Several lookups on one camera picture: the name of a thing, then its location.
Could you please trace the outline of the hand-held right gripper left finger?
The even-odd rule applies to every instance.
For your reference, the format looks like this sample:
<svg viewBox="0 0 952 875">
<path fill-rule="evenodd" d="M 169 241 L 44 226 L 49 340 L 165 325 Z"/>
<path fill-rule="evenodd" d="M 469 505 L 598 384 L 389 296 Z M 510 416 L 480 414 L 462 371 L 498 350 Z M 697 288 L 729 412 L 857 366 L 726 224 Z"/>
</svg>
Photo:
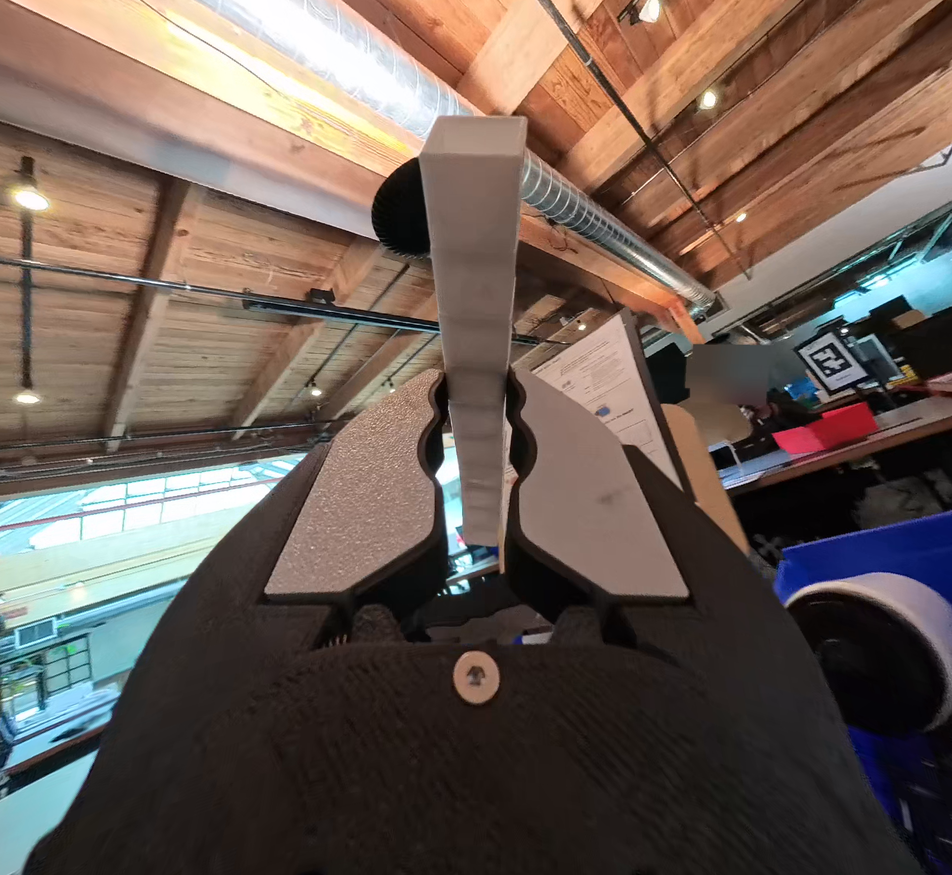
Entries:
<svg viewBox="0 0 952 875">
<path fill-rule="evenodd" d="M 265 586 L 275 604 L 424 604 L 448 577 L 446 380 L 430 369 L 331 444 Z"/>
</svg>

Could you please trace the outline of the black ceiling pipe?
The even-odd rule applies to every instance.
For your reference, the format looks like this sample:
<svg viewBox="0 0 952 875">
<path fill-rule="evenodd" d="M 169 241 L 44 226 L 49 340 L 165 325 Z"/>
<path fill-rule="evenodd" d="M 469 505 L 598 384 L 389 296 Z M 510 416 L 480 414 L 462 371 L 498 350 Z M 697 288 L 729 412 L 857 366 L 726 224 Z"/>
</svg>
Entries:
<svg viewBox="0 0 952 875">
<path fill-rule="evenodd" d="M 728 254 L 728 258 L 741 268 L 741 272 L 746 279 L 750 279 L 751 275 L 744 267 L 739 252 L 732 248 L 732 246 L 727 242 L 726 238 L 722 235 L 720 228 L 715 226 L 714 222 L 705 213 L 700 202 L 696 199 L 691 189 L 677 173 L 671 162 L 661 152 L 658 143 L 656 143 L 656 141 L 649 135 L 649 132 L 641 125 L 641 123 L 626 105 L 622 95 L 614 87 L 614 85 L 610 83 L 607 76 L 603 73 L 601 66 L 595 60 L 593 54 L 582 43 L 576 31 L 570 27 L 569 23 L 566 21 L 562 12 L 557 8 L 554 1 L 536 1 L 540 4 L 541 9 L 548 16 L 550 21 L 558 28 L 568 47 L 573 51 L 578 60 L 582 63 L 583 67 L 589 72 L 593 80 L 597 83 L 598 87 L 601 88 L 603 94 L 607 96 L 613 106 L 618 109 L 625 122 L 636 133 L 638 138 L 642 141 L 643 146 L 648 150 L 649 154 L 651 154 L 656 159 L 662 170 L 671 179 L 678 191 L 680 191 L 684 199 L 689 203 L 689 206 L 700 218 L 704 226 L 717 239 L 720 246 Z"/>
</svg>

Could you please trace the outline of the silver ventilation duct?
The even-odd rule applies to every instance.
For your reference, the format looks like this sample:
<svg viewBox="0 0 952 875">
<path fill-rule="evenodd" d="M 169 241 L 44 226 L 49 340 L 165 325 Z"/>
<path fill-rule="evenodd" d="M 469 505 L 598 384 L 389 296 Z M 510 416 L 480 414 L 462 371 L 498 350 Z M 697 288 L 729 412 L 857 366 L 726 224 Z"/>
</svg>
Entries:
<svg viewBox="0 0 952 875">
<path fill-rule="evenodd" d="M 372 113 L 424 140 L 438 119 L 477 110 L 341 0 L 194 0 Z M 697 312 L 717 295 L 527 149 L 522 200 L 680 295 Z"/>
</svg>

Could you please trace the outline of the wooden desk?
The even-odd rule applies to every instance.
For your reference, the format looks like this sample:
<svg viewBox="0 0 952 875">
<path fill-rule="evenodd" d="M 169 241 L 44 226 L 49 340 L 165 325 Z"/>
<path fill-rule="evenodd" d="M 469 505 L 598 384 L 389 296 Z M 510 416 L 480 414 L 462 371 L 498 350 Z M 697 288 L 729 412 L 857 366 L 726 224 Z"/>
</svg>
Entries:
<svg viewBox="0 0 952 875">
<path fill-rule="evenodd" d="M 875 420 L 878 430 L 863 440 L 811 454 L 771 452 L 718 471 L 720 483 L 728 494 L 742 495 L 858 462 L 914 441 L 944 435 L 951 429 L 951 398 L 949 394 L 924 398 L 875 416 Z"/>
</svg>

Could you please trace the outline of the black lighting track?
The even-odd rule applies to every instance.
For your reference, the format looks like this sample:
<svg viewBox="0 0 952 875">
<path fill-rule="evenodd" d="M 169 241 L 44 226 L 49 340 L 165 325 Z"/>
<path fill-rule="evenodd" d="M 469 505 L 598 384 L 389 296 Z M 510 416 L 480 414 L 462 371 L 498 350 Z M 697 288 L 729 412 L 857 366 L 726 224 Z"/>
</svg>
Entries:
<svg viewBox="0 0 952 875">
<path fill-rule="evenodd" d="M 305 300 L 271 296 L 254 291 L 234 291 L 224 288 L 197 286 L 188 283 L 164 281 L 121 273 L 87 269 L 14 257 L 1 257 L 1 265 L 11 269 L 50 273 L 108 284 L 135 286 L 164 294 L 190 294 L 206 298 L 234 301 L 244 310 L 272 313 L 311 320 L 345 322 L 350 325 L 372 326 L 396 332 L 420 333 L 441 336 L 442 330 L 436 321 L 399 316 L 373 310 L 356 310 Z"/>
</svg>

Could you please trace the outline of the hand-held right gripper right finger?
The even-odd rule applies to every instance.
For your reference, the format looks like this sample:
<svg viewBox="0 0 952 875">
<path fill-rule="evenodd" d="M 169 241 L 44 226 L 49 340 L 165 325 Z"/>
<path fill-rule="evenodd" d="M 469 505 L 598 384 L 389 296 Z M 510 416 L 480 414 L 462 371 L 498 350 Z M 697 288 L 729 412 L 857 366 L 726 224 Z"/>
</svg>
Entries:
<svg viewBox="0 0 952 875">
<path fill-rule="evenodd" d="M 509 372 L 516 482 L 506 577 L 526 604 L 684 603 L 687 584 L 623 445 L 533 373 Z"/>
</svg>

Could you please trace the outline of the black white marker tag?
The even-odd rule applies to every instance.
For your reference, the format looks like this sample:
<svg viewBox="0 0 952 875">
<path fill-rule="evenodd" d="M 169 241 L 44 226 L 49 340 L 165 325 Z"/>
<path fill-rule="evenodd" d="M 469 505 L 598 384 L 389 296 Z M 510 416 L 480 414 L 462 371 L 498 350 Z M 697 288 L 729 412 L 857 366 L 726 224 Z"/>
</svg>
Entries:
<svg viewBox="0 0 952 875">
<path fill-rule="evenodd" d="M 810 376 L 827 394 L 852 390 L 869 373 L 851 350 L 839 328 L 819 332 L 793 347 Z"/>
</svg>

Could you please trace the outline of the long white plastic box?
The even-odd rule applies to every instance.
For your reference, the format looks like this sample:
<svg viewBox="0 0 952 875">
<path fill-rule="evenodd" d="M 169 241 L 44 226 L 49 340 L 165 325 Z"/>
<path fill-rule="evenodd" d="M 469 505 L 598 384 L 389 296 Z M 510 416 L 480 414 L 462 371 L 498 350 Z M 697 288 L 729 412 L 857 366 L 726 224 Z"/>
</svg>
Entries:
<svg viewBox="0 0 952 875">
<path fill-rule="evenodd" d="M 438 119 L 419 157 L 469 546 L 496 547 L 528 125 Z"/>
</svg>

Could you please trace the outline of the instruction board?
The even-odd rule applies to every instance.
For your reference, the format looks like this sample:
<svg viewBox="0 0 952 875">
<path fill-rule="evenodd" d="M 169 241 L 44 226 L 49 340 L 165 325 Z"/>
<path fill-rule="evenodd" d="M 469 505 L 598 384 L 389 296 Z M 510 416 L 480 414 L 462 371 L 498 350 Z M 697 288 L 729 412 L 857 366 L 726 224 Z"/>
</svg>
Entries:
<svg viewBox="0 0 952 875">
<path fill-rule="evenodd" d="M 736 515 L 720 490 L 688 413 L 661 405 L 623 312 L 533 373 L 591 412 L 623 445 L 684 582 L 688 560 L 726 578 L 726 568 L 749 567 Z"/>
</svg>

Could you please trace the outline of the white bottle black cap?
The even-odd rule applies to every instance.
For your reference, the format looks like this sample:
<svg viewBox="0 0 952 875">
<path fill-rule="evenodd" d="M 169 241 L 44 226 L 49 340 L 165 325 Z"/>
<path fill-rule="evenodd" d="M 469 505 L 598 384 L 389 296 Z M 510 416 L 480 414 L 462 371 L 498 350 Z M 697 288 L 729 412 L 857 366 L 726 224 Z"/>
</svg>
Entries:
<svg viewBox="0 0 952 875">
<path fill-rule="evenodd" d="M 783 604 L 849 726 L 905 737 L 949 724 L 951 605 L 933 588 L 871 572 L 809 584 Z"/>
</svg>

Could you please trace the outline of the red plastic bin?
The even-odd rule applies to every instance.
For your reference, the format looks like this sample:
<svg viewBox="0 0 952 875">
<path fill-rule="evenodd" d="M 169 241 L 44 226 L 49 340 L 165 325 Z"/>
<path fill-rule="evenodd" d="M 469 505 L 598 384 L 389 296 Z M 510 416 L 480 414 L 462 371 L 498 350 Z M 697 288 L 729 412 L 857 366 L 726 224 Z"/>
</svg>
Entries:
<svg viewBox="0 0 952 875">
<path fill-rule="evenodd" d="M 878 430 L 869 406 L 858 403 L 824 412 L 809 425 L 774 432 L 772 438 L 786 453 L 806 455 L 864 440 Z"/>
</svg>

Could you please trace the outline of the black ribbed ceiling lamp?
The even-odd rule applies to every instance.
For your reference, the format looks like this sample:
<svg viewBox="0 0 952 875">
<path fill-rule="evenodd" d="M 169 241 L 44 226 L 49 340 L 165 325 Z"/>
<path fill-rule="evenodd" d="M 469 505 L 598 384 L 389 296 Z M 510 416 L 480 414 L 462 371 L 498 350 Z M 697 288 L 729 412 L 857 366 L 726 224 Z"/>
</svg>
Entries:
<svg viewBox="0 0 952 875">
<path fill-rule="evenodd" d="M 419 158 L 395 168 L 378 187 L 371 206 L 373 231 L 389 253 L 409 260 L 430 257 L 430 235 Z"/>
</svg>

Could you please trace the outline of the blue plastic bin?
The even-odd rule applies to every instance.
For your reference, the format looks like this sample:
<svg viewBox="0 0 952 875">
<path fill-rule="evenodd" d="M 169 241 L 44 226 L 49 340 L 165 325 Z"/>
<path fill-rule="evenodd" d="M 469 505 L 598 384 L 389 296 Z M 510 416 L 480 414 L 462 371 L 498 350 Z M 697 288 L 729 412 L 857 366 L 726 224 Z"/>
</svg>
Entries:
<svg viewBox="0 0 952 875">
<path fill-rule="evenodd" d="M 786 548 L 774 590 L 780 602 L 812 583 L 871 572 L 908 576 L 951 605 L 950 513 Z M 889 737 L 847 726 L 866 778 L 926 873 L 951 872 L 950 722 Z"/>
</svg>

